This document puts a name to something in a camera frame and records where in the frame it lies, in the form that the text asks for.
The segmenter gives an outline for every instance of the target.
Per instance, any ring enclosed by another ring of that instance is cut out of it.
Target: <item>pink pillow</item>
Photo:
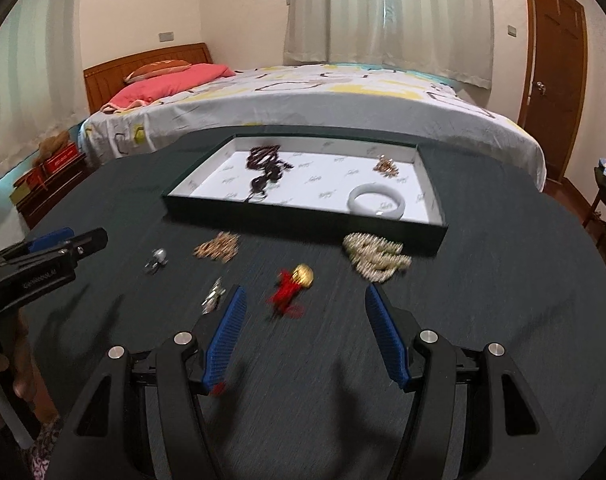
[[[117,110],[129,110],[184,92],[196,86],[204,85],[219,77],[236,75],[225,65],[201,63],[190,66],[182,72],[160,75],[126,86],[110,102],[103,105],[101,112],[111,113]]]
[[[144,79],[150,79],[152,77],[158,77],[164,74],[173,74],[175,72],[182,72],[187,70],[191,63],[180,59],[167,59],[163,61],[155,61],[154,63],[146,64],[138,70],[134,70],[130,75],[123,79],[123,83],[126,85],[142,81]]]

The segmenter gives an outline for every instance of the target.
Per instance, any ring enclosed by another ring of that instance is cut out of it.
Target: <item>curtain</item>
[[[492,0],[290,0],[284,58],[389,65],[491,88]]]
[[[383,62],[385,0],[290,0],[286,62]]]
[[[0,177],[87,116],[78,0],[19,0],[0,28]]]

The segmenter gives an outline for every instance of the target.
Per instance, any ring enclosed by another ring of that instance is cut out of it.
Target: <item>blue gripper pad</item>
[[[241,333],[246,310],[245,291],[238,287],[205,354],[202,384],[208,392],[225,377],[227,365]]]
[[[30,253],[38,253],[39,251],[56,247],[58,244],[73,237],[74,231],[69,227],[64,227],[48,235],[36,238],[36,240],[29,244],[28,250]]]
[[[365,292],[365,311],[378,343],[385,369],[389,378],[403,389],[410,381],[407,369],[407,354],[403,340],[390,317],[385,302],[374,285],[369,285]]]

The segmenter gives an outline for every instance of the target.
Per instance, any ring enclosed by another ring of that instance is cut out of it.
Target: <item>white bangle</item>
[[[356,203],[356,199],[365,193],[377,193],[385,195],[391,198],[398,205],[396,209],[391,211],[374,211],[373,209],[367,209]],[[382,184],[362,184],[352,189],[350,196],[347,198],[348,209],[358,215],[363,216],[380,216],[382,218],[391,218],[398,220],[403,216],[405,212],[405,199],[397,190],[391,187],[383,186]]]

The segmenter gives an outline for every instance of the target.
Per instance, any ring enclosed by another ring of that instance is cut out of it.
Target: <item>bedspread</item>
[[[238,72],[142,109],[98,112],[83,124],[79,144],[97,166],[153,152],[195,130],[251,124],[342,126],[444,140],[522,168],[539,190],[545,185],[543,151],[513,121],[463,101],[436,78],[358,66]]]

